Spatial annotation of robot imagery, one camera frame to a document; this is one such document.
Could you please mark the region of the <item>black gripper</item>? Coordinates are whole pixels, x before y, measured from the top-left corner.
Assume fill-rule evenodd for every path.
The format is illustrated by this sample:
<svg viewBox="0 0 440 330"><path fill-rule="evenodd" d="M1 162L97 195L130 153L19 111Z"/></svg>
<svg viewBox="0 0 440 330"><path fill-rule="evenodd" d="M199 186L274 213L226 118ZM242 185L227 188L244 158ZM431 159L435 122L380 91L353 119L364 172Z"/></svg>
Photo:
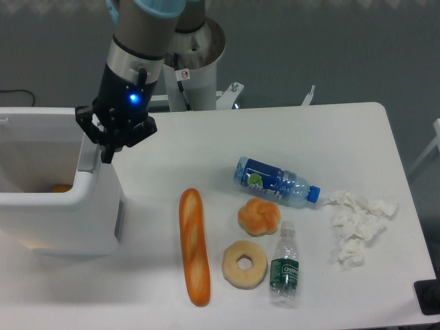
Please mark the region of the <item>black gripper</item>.
<svg viewBox="0 0 440 330"><path fill-rule="evenodd" d="M105 164L112 163L116 150L131 148L157 132L155 119L148 113L155 83L147 82L149 73L144 67L129 72L134 74L133 81L122 78L106 65L93 105L74 109L77 124L101 147L101 161ZM103 130L94 124L95 114Z"/></svg>

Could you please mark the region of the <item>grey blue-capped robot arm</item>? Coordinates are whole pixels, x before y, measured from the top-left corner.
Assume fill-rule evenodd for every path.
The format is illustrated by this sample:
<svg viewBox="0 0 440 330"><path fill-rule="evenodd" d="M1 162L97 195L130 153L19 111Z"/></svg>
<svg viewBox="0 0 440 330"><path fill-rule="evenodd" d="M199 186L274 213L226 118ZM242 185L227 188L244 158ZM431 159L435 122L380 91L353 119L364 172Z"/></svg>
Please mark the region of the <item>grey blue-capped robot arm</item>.
<svg viewBox="0 0 440 330"><path fill-rule="evenodd" d="M76 122L100 146L101 160L156 133L148 106L177 32L206 20L204 1L108 1L117 12L98 95L75 108Z"/></svg>

